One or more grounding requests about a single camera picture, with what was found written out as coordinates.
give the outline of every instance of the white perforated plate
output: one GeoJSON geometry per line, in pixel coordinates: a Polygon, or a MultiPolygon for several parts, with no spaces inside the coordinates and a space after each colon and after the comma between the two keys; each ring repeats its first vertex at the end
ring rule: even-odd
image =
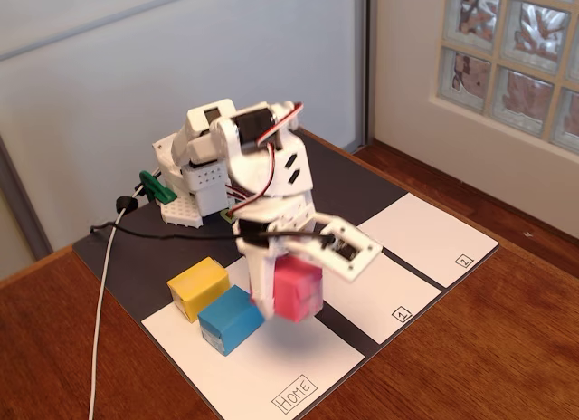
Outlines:
{"type": "Polygon", "coordinates": [[[179,196],[171,203],[160,207],[161,217],[168,224],[196,228],[203,225],[203,218],[199,215],[197,204],[191,196],[179,196]]]}

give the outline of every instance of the game board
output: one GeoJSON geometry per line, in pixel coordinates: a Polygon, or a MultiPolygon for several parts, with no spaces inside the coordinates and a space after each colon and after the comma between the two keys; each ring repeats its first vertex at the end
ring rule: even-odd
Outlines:
{"type": "MultiPolygon", "coordinates": [[[[247,267],[233,243],[147,241],[119,234],[108,288],[142,325],[214,412],[225,420],[301,418],[394,337],[418,319],[498,247],[496,241],[381,177],[304,138],[318,210],[359,225],[383,247],[350,284],[324,273],[324,308],[300,324],[273,318],[223,357],[173,304],[166,281],[207,255],[248,290],[247,267]]],[[[156,205],[123,221],[156,234],[156,205]]],[[[230,226],[204,220],[208,234],[230,226]]],[[[75,244],[100,274],[107,234],[75,244]]]]}

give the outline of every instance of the black cable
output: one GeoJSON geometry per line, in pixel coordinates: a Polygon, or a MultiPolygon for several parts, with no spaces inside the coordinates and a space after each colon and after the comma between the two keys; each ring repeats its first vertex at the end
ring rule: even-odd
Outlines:
{"type": "Polygon", "coordinates": [[[318,232],[258,232],[256,234],[223,234],[223,235],[212,235],[212,236],[203,236],[203,235],[191,235],[191,234],[148,234],[148,233],[141,233],[136,232],[134,230],[130,230],[127,227],[123,227],[121,225],[115,224],[112,221],[108,221],[105,224],[101,225],[92,225],[90,227],[90,232],[94,233],[96,230],[101,230],[107,227],[116,227],[123,233],[131,234],[136,237],[142,237],[145,239],[157,239],[159,241],[165,241],[168,239],[186,239],[190,241],[232,241],[238,238],[244,239],[263,239],[269,237],[287,237],[287,236],[294,236],[294,237],[317,237],[319,238],[324,245],[328,245],[333,243],[336,240],[336,237],[333,234],[322,234],[318,232]]]}

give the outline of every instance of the blue cube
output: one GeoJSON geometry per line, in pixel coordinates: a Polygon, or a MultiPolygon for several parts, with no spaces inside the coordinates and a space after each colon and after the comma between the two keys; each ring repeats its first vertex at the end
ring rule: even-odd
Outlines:
{"type": "Polygon", "coordinates": [[[203,337],[223,355],[237,348],[263,323],[250,295],[232,286],[197,315],[203,337]]]}

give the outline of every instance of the robotic arm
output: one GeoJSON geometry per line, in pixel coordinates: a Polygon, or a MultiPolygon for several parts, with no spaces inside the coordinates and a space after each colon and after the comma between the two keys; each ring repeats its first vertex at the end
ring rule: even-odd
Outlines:
{"type": "Polygon", "coordinates": [[[266,319],[275,312],[279,257],[294,254],[353,281],[382,250],[345,220],[316,212],[306,148],[291,132],[298,128],[300,110],[301,104],[291,102],[235,110],[231,100],[221,100],[189,110],[185,125],[154,145],[167,186],[181,198],[194,199],[200,216],[232,205],[230,178],[244,189],[246,197],[230,214],[236,217],[233,231],[241,236],[236,245],[249,265],[252,298],[266,319]],[[311,232],[316,224],[335,237],[333,243],[314,236],[243,237],[311,232]]]}

